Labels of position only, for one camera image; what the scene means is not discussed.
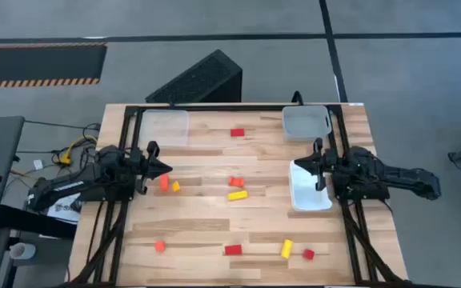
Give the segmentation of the clear plastic bin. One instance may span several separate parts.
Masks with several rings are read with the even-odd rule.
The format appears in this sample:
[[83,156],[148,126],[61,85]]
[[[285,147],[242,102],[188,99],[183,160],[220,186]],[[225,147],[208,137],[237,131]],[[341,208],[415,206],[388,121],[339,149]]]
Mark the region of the clear plastic bin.
[[189,113],[185,110],[146,110],[142,114],[138,145],[156,141],[160,147],[186,146]]

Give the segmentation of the white plastic bin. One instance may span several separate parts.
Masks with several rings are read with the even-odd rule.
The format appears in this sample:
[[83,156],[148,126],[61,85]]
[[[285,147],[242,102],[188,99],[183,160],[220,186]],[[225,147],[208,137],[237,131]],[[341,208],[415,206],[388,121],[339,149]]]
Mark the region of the white plastic bin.
[[289,183],[291,204],[295,210],[321,211],[332,207],[327,188],[321,191],[316,190],[316,185],[319,183],[318,178],[295,165],[294,161],[290,162]]

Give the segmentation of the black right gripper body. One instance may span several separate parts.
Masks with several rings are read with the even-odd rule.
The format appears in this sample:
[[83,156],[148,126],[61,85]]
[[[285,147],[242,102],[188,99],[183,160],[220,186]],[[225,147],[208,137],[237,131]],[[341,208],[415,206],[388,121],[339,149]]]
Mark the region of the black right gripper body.
[[318,179],[315,189],[322,191],[327,187],[324,174],[333,172],[337,162],[337,154],[333,149],[323,150],[323,140],[321,138],[315,139],[314,152],[315,159],[313,160],[313,164],[315,165],[315,175]]

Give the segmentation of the white cup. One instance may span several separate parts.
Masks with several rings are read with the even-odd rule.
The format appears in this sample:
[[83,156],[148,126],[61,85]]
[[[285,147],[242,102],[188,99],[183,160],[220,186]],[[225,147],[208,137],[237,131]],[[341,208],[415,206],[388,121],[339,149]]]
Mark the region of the white cup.
[[9,256],[13,260],[28,260],[36,253],[36,246],[30,243],[18,242],[10,246]]

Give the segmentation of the black aluminium table frame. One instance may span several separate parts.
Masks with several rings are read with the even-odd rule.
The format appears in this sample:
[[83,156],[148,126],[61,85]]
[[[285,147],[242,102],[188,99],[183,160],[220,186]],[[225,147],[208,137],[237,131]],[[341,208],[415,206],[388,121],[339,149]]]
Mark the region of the black aluminium table frame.
[[[329,210],[293,208],[289,165],[312,151],[310,142],[283,137],[280,104],[190,105],[188,143],[163,147],[171,181],[150,182],[130,202],[119,259],[118,286],[346,285],[355,280],[338,204]],[[231,137],[232,129],[244,129]],[[244,178],[244,187],[229,186]],[[228,201],[229,193],[248,197]],[[289,259],[283,241],[294,244]],[[154,244],[164,241],[159,253]],[[224,247],[241,244],[243,254]],[[315,252],[311,261],[303,251]]]

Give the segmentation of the black mesh computer case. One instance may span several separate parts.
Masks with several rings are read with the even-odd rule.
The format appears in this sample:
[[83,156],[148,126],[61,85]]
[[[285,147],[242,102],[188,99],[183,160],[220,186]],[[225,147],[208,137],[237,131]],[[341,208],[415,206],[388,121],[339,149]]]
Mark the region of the black mesh computer case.
[[145,98],[147,103],[241,102],[243,69],[215,50]]

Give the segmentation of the grey plastic bin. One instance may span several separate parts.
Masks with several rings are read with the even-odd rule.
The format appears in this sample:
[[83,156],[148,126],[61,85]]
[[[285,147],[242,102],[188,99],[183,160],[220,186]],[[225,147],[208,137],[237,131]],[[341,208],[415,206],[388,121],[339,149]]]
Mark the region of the grey plastic bin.
[[282,110],[282,124],[286,141],[314,141],[332,131],[325,106],[286,106]]

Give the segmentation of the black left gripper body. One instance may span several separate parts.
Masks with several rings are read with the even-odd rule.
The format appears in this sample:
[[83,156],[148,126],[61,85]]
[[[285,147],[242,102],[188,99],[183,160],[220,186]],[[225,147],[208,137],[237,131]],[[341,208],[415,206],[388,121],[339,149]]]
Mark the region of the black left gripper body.
[[133,173],[141,176],[141,178],[135,183],[135,189],[140,194],[146,194],[147,192],[145,185],[146,180],[154,179],[150,177],[150,169],[156,167],[150,165],[150,160],[157,159],[159,155],[158,143],[156,141],[150,141],[147,145],[146,152],[148,153],[148,157],[144,156],[138,147],[130,150],[129,160]]

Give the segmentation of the black hazard-striped floor mat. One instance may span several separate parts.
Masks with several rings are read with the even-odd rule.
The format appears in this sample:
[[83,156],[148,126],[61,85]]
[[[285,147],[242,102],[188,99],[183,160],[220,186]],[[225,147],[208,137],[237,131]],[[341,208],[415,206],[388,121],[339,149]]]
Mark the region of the black hazard-striped floor mat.
[[0,46],[0,88],[96,85],[106,52],[104,42]]

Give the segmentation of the white printed paper sheet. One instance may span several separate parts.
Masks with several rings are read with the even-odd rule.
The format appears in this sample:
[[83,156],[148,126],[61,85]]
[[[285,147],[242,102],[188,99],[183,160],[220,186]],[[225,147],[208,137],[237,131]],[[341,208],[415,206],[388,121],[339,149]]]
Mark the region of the white printed paper sheet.
[[46,215],[60,221],[77,224],[80,219],[80,205],[76,203],[79,194],[60,198],[47,210]]

